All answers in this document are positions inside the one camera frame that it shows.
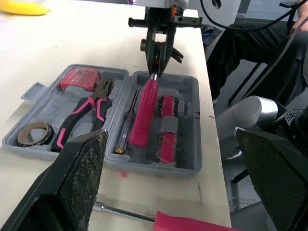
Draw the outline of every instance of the black wire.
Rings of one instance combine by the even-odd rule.
[[[302,2],[300,2],[299,4],[297,4],[295,7],[293,7],[290,11],[288,11],[287,13],[285,13],[284,15],[282,15],[281,17],[277,18],[276,20],[264,25],[264,26],[261,26],[261,27],[258,27],[258,28],[253,28],[253,29],[242,29],[242,28],[234,28],[234,27],[230,27],[230,26],[224,26],[222,24],[219,24],[217,22],[215,22],[213,19],[211,19],[211,17],[208,15],[208,13],[206,12],[205,10],[205,7],[203,5],[203,0],[200,0],[200,3],[201,3],[201,8],[204,12],[204,14],[206,15],[206,17],[209,19],[209,21],[211,23],[213,23],[214,25],[216,26],[219,26],[221,28],[224,28],[224,29],[228,29],[228,30],[237,30],[237,31],[246,31],[246,32],[250,32],[250,31],[257,31],[257,30],[263,30],[265,28],[268,28],[272,25],[274,25],[275,23],[279,22],[280,20],[282,20],[283,18],[285,18],[286,16],[290,15],[291,13],[295,12],[299,7],[301,7],[306,1],[308,0],[303,0]]]

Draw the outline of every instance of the roll of tape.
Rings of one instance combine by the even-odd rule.
[[[33,129],[45,129],[46,132],[42,139],[38,141],[33,141],[33,142],[26,142],[27,136],[30,135],[31,130]],[[17,136],[17,145],[19,147],[32,147],[35,145],[43,145],[43,144],[48,144],[52,138],[53,138],[54,132],[50,124],[46,122],[34,122],[32,124],[29,124],[25,126],[18,134]]]

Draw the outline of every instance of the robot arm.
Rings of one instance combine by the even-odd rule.
[[[145,52],[150,75],[160,77],[170,57],[179,63],[183,55],[173,48],[177,27],[200,27],[202,18],[184,17],[183,11],[188,0],[137,0],[137,5],[145,6],[144,20],[129,18],[130,27],[148,28],[146,39],[142,39],[140,50]],[[156,33],[166,34],[165,42],[156,42]]]
[[[275,101],[250,96],[228,108],[216,118],[222,160],[233,159],[241,153],[234,136],[236,127],[254,128],[273,123],[278,116]]]

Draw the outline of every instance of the screwdriver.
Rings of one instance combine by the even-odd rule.
[[[135,108],[135,105],[136,105],[138,94],[139,94],[139,91],[136,91],[134,98],[133,98],[133,102],[132,102],[130,109],[128,111],[128,115],[126,115],[125,118],[124,118],[124,123],[123,123],[121,130],[120,130],[119,138],[118,138],[118,140],[115,144],[115,149],[114,149],[115,154],[123,155],[126,152],[126,147],[127,147],[127,143],[128,143],[128,135],[131,131],[132,123],[135,119],[134,108]]]
[[[113,208],[100,202],[94,203],[93,210],[97,212],[107,212],[115,215],[121,215],[134,220],[150,223],[154,225],[154,231],[237,231],[236,229],[231,229],[191,218],[168,216],[159,211],[156,213],[156,218],[154,219]]]

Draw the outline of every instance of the cable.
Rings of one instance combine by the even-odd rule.
[[[279,63],[279,61],[282,59],[282,57],[284,56],[284,54],[288,50],[288,48],[289,48],[291,42],[293,41],[295,35],[298,33],[298,31],[303,26],[303,24],[305,24],[305,22],[307,22],[307,21],[308,21],[308,16],[305,18],[304,21],[301,22],[301,24],[298,26],[298,28],[296,28],[294,33],[291,35],[291,37],[289,38],[289,40],[287,42],[287,45],[285,45],[285,48],[283,49],[283,51],[280,54],[280,56],[278,57],[278,59],[274,62],[274,64],[270,67],[270,69],[262,76],[262,78],[259,80],[259,82],[247,94],[245,94],[243,99],[245,99],[247,97],[247,95],[249,95],[252,91],[254,91],[257,88],[257,86],[265,79],[265,77],[272,71],[272,69],[274,69],[274,67],[277,65],[277,63]]]
[[[297,4],[295,7],[293,7],[290,11],[288,11],[287,13],[285,13],[284,15],[282,15],[281,17],[277,18],[276,20],[264,25],[264,26],[261,26],[261,27],[258,27],[258,28],[253,28],[253,29],[242,29],[242,28],[234,28],[234,27],[230,27],[230,26],[224,26],[222,24],[219,24],[217,22],[215,22],[209,15],[208,13],[206,12],[205,10],[205,7],[204,7],[204,4],[203,4],[203,0],[200,0],[200,3],[201,3],[201,8],[204,12],[204,14],[206,15],[206,17],[209,19],[209,21],[211,23],[213,23],[214,25],[216,26],[219,26],[221,28],[224,28],[224,29],[229,29],[229,30],[236,30],[236,31],[245,31],[245,32],[251,32],[251,31],[258,31],[258,30],[263,30],[265,28],[268,28],[272,25],[274,25],[275,23],[279,22],[280,20],[284,19],[286,16],[290,15],[291,13],[295,12],[299,7],[301,7],[305,2],[307,2],[308,0],[303,0],[302,2],[300,2],[299,4]]]

